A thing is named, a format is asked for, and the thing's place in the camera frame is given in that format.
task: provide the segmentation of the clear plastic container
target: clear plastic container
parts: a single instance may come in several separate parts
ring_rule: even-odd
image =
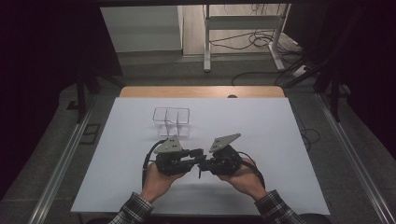
[[[188,108],[157,107],[152,116],[159,136],[190,136]]]

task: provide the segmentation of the white tabletop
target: white tabletop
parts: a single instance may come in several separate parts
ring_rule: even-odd
[[[330,214],[287,98],[118,98],[72,212],[118,212],[140,193],[146,154],[164,139],[152,121],[156,107],[190,109],[190,137],[180,138],[186,149],[209,154],[216,137],[241,133],[231,145],[257,162],[267,190],[277,189],[298,214]],[[196,166],[154,206],[166,215],[259,214],[252,199],[210,172],[199,179]]]

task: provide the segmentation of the human hand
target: human hand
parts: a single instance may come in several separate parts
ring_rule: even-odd
[[[248,158],[243,158],[242,160],[254,165],[254,162]],[[227,181],[239,192],[253,198],[254,201],[258,201],[267,195],[267,191],[262,186],[260,179],[245,165],[241,165],[241,168],[233,175],[219,175],[219,179]]]
[[[157,164],[152,162],[148,166],[145,185],[140,196],[146,199],[149,203],[153,203],[169,190],[175,180],[181,178],[183,175],[184,174],[171,176],[164,175],[158,171]]]

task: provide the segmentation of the metal rail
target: metal rail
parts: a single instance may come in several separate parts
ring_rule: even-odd
[[[321,107],[323,109],[324,114],[327,117],[327,120],[332,126],[332,129],[335,132],[338,140],[342,144],[344,151],[346,153],[346,157],[349,159],[353,169],[355,170],[355,174],[357,175],[361,185],[363,186],[364,190],[369,197],[369,200],[373,204],[373,207],[378,214],[379,218],[381,219],[382,223],[384,224],[395,224],[396,221],[389,211],[389,206],[385,201],[384,197],[382,196],[381,192],[379,191],[378,187],[376,186],[373,179],[370,177],[369,173],[367,172],[366,168],[364,167],[359,155],[356,153],[355,148],[353,147],[352,143],[350,142],[349,138],[347,137],[346,132],[343,129],[341,123],[336,122],[330,112],[329,104],[326,98],[321,95],[317,94],[319,101],[321,102]]]
[[[87,113],[85,114],[85,117],[82,119],[81,123],[76,125],[76,128],[73,131],[73,134],[64,149],[64,153],[62,154],[55,169],[53,170],[52,175],[49,178],[49,182],[44,188],[44,191],[41,194],[37,205],[35,206],[35,210],[33,211],[32,216],[29,218],[29,224],[44,223],[44,220],[46,219],[46,216],[50,210],[50,206],[52,205],[52,202],[55,199],[55,195],[58,192],[58,189],[64,179],[64,174],[66,173],[69,163],[72,160],[73,155],[76,151],[79,139],[81,138],[85,126],[90,119],[95,102],[96,96],[92,95],[88,102]]]

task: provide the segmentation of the plaid sleeve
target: plaid sleeve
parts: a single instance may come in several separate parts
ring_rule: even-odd
[[[134,192],[109,224],[143,223],[153,209],[151,203]]]
[[[259,209],[265,223],[305,223],[280,198],[276,190],[268,192],[267,196],[254,203]]]

